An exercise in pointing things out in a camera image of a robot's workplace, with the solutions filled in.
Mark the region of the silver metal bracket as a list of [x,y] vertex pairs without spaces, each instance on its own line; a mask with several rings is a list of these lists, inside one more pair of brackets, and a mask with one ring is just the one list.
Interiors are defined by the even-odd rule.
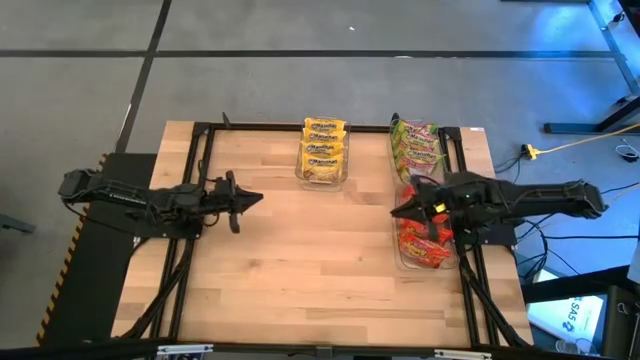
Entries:
[[435,349],[433,357],[447,360],[493,360],[491,353],[453,349]]
[[199,355],[211,353],[214,350],[213,344],[182,344],[182,345],[162,345],[157,348],[157,356],[178,356],[178,355]]

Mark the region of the black hazard-striped platform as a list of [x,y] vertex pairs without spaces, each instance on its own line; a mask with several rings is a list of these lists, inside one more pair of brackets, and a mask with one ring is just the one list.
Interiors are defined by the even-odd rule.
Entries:
[[41,347],[99,342],[111,330],[133,249],[133,222],[121,205],[82,208],[36,335]]

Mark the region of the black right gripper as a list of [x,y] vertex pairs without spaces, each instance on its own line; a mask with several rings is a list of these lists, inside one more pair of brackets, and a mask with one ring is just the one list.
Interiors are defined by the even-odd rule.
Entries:
[[418,193],[407,197],[405,202],[398,205],[391,211],[393,218],[402,219],[420,219],[419,222],[427,224],[437,213],[433,203],[427,201],[426,190],[430,187],[449,187],[456,193],[456,201],[441,213],[449,215],[450,224],[453,231],[463,229],[465,225],[465,211],[471,207],[473,195],[471,194],[473,186],[472,174],[447,174],[443,183],[434,183],[431,181],[418,180]]

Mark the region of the black floor beam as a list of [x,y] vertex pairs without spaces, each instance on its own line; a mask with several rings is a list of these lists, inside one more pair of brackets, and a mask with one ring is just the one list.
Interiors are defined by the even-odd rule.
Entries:
[[521,286],[526,303],[555,301],[606,293],[610,287],[640,296],[640,285],[628,278],[629,266],[619,266],[591,273],[562,277]]

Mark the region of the black desk frame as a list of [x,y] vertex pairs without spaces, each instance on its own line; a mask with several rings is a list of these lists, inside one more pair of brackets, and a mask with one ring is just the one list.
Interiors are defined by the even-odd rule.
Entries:
[[640,115],[640,84],[633,76],[628,66],[625,55],[621,52],[609,25],[605,23],[596,0],[504,0],[507,2],[547,2],[547,3],[572,3],[585,4],[588,6],[594,21],[600,28],[601,35],[607,44],[613,59],[619,68],[630,92],[631,96],[639,95],[639,98],[632,100],[622,99],[622,103],[606,118],[595,124],[581,123],[545,123],[543,131],[547,134],[555,135],[640,135],[640,123],[629,125],[637,115]]

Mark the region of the white printed box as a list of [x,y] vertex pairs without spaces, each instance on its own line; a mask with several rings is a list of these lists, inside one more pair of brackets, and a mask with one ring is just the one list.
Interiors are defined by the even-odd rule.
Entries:
[[576,296],[526,305],[529,323],[557,339],[598,347],[603,338],[604,294]]

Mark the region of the clear plastic cup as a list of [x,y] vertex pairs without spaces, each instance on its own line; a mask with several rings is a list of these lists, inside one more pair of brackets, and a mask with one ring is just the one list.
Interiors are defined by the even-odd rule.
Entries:
[[579,338],[574,341],[564,339],[557,340],[555,342],[555,349],[559,353],[566,354],[598,355],[593,343],[585,338]]

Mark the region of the clear plastic bin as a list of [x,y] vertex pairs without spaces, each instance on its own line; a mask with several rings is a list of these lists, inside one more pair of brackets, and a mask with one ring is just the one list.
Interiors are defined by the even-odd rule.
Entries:
[[[395,173],[395,177],[396,177],[397,181],[398,181],[399,183],[401,183],[401,184],[404,184],[404,183],[402,183],[402,182],[401,182],[401,180],[399,179],[399,176],[398,176],[398,174],[397,174],[396,167],[397,167],[398,165],[395,163],[395,157],[396,157],[396,154],[397,154],[401,149],[403,149],[403,148],[412,148],[412,147],[401,147],[400,149],[395,149],[395,148],[394,148],[394,146],[393,146],[394,141],[395,141],[395,140],[400,136],[400,135],[399,135],[399,136],[394,136],[394,135],[392,134],[392,132],[393,132],[393,128],[394,128],[394,125],[395,125],[395,122],[396,122],[397,120],[399,120],[399,119],[404,119],[404,118],[401,118],[401,117],[400,117],[400,115],[399,115],[398,113],[394,113],[394,114],[392,115],[391,120],[390,120],[390,132],[389,132],[389,141],[390,141],[390,144],[389,144],[389,156],[390,156],[390,159],[391,159],[392,169],[393,169],[393,171],[394,171],[394,173]],[[417,121],[421,121],[421,122],[428,123],[428,122],[427,122],[426,120],[424,120],[424,119],[406,119],[406,120],[417,120]],[[431,151],[429,151],[429,152],[436,153],[436,154],[441,154],[441,155],[443,156],[443,158],[442,158],[442,159],[437,163],[437,168],[436,168],[436,169],[434,170],[434,172],[433,172],[433,177],[435,178],[435,180],[436,180],[436,182],[437,182],[437,173],[441,170],[442,164],[443,164],[444,160],[446,159],[446,155],[443,153],[443,150],[442,150],[442,142],[441,142],[441,140],[440,140],[440,138],[439,138],[439,127],[438,127],[438,132],[437,132],[437,134],[436,134],[436,135],[431,135],[431,136],[433,136],[433,137],[437,137],[437,138],[439,139],[439,141],[440,141],[440,144],[439,144],[439,146],[438,146],[436,149],[431,150]]]
[[447,244],[445,244],[444,248],[448,249],[451,251],[452,256],[448,259],[445,260],[442,265],[439,268],[425,268],[425,267],[421,267],[418,265],[415,265],[411,262],[409,262],[408,260],[405,260],[401,254],[400,254],[400,250],[399,250],[399,238],[402,234],[404,234],[405,232],[402,231],[399,228],[398,225],[398,221],[402,219],[402,218],[393,218],[393,239],[395,242],[395,261],[396,261],[396,265],[399,269],[403,270],[403,271],[409,271],[409,270],[426,270],[426,271],[431,271],[431,270],[451,270],[451,269],[455,269],[458,266],[458,256],[455,250],[455,244],[454,244],[454,234],[453,234],[453,239],[448,242]]

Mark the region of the black metal table frame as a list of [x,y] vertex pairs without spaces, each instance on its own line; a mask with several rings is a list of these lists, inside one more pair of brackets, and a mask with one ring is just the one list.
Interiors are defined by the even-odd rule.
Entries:
[[181,340],[262,346],[468,347],[504,338],[458,270],[399,269],[390,212],[401,196],[389,131],[355,125],[348,177],[333,189],[295,175],[301,125],[170,121],[151,184],[177,185],[190,154],[212,153],[211,176],[233,171],[264,198],[231,232],[226,215],[195,242],[185,284],[156,323]]

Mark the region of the dark grey furniture leg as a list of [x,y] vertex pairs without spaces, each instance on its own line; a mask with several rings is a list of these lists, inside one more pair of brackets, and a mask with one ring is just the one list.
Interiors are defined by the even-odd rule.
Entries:
[[0,228],[7,230],[16,230],[21,233],[32,234],[36,230],[36,226],[10,217],[8,215],[0,214]]

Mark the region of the white panel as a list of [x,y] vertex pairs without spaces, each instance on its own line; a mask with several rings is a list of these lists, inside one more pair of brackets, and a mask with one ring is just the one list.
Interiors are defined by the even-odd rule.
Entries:
[[640,240],[638,241],[631,258],[627,272],[627,278],[640,285]]

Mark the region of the yellow noodle pack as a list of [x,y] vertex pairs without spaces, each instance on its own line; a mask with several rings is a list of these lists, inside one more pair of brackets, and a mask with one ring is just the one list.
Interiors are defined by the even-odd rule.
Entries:
[[311,118],[307,117],[304,120],[305,128],[310,131],[333,133],[336,131],[343,131],[346,125],[344,120],[333,118]]
[[316,156],[302,155],[302,176],[314,181],[337,181],[343,169],[344,158],[342,155]]
[[302,141],[302,151],[304,154],[313,156],[336,156],[343,152],[342,142],[312,142]]
[[302,140],[305,142],[343,142],[346,131],[320,132],[304,129],[302,132]]

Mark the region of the yellow snack packets in bin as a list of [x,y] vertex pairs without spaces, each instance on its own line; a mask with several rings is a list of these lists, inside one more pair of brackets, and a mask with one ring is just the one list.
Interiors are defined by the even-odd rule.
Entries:
[[295,175],[296,177],[307,184],[312,184],[314,186],[334,186],[334,187],[340,187],[347,179],[348,177],[348,163],[349,163],[349,140],[350,140],[350,128],[351,125],[348,121],[344,120],[346,122],[345,128],[343,131],[347,132],[347,135],[344,138],[344,141],[342,142],[344,144],[343,146],[343,152],[340,154],[343,156],[344,161],[343,161],[343,169],[342,169],[342,174],[340,176],[340,178],[335,181],[335,182],[326,182],[326,181],[314,181],[314,180],[308,180],[305,179],[302,176],[302,155],[304,154],[302,151],[302,145],[301,142],[302,140],[302,132],[305,128],[305,123],[304,120],[302,121],[302,125],[301,125],[301,133],[300,133],[300,140],[299,140],[299,146],[298,146],[298,155],[297,155],[297,164],[296,164],[296,169],[295,169]]

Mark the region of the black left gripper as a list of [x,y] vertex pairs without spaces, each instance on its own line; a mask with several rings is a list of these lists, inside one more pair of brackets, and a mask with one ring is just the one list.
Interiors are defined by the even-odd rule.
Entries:
[[[229,170],[225,173],[223,178],[229,177],[235,181],[234,173]],[[249,208],[256,205],[263,199],[264,195],[258,192],[238,188],[235,181],[235,196],[229,202],[217,201],[214,197],[211,197],[209,193],[205,197],[205,209],[210,213],[220,214],[226,212],[229,215],[229,227],[234,234],[240,233],[240,225],[238,221],[239,212],[243,214]]]

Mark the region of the black cabinet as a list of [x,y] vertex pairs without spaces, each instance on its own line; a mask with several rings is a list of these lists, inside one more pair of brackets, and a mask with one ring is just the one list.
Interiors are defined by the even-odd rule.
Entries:
[[640,296],[636,293],[608,288],[601,354],[615,360],[640,360]]

